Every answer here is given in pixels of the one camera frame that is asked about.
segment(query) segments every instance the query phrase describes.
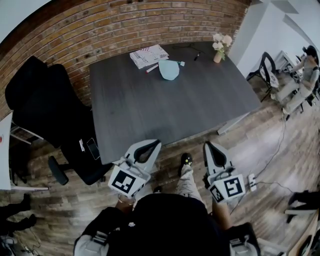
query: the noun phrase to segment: vase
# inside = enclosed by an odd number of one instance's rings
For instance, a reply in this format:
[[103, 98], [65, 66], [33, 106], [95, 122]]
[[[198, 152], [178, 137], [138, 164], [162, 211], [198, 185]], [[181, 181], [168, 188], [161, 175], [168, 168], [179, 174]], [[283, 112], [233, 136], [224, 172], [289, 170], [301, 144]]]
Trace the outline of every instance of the vase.
[[215, 54], [215, 56], [214, 56], [214, 58], [213, 58], [213, 61], [214, 61], [215, 63], [220, 63], [221, 58], [222, 58], [222, 56], [221, 56], [220, 52], [217, 51], [216, 54]]

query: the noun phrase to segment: black pen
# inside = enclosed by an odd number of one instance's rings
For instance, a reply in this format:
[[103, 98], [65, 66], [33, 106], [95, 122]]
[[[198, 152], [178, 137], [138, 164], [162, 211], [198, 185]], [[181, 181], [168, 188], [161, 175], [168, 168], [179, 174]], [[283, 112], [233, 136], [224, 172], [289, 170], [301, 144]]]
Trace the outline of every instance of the black pen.
[[195, 56], [194, 61], [196, 61], [198, 59], [198, 57], [200, 56], [201, 51], [199, 51], [199, 53]]

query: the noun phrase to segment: white shoe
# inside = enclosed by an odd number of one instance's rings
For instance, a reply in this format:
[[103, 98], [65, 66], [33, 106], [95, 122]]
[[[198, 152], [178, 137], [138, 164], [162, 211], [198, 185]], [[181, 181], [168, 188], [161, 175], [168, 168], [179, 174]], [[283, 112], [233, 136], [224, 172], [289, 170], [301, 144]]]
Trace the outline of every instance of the white shoe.
[[286, 109], [283, 107], [282, 108], [282, 112], [285, 114], [285, 115], [290, 115], [290, 113], [288, 111], [286, 111]]

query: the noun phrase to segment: brick wall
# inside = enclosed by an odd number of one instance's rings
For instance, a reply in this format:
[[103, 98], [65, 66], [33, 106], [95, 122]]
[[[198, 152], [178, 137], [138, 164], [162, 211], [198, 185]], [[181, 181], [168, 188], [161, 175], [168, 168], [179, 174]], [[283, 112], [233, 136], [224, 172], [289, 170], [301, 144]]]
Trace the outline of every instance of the brick wall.
[[251, 0], [130, 2], [53, 0], [24, 20], [0, 45], [0, 118], [10, 111], [6, 85], [32, 55], [63, 64], [90, 105], [89, 64], [155, 44], [211, 41], [214, 32], [235, 37]]

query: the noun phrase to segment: beige pants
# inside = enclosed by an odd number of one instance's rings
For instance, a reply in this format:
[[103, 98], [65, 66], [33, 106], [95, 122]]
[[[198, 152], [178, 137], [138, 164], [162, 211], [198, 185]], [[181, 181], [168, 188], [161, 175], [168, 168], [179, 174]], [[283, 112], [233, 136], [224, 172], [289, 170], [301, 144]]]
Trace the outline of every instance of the beige pants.
[[290, 93], [294, 90], [299, 91], [293, 96], [293, 98], [285, 105], [284, 109], [291, 114], [305, 99], [312, 93], [303, 84], [298, 84], [295, 81], [291, 81], [286, 84], [278, 93], [275, 94], [276, 99], [282, 102]]
[[181, 177], [176, 186], [175, 194], [187, 197], [187, 198], [195, 198], [199, 201], [202, 201], [202, 198], [197, 189], [194, 177], [194, 170], [190, 165], [185, 164], [181, 170]]

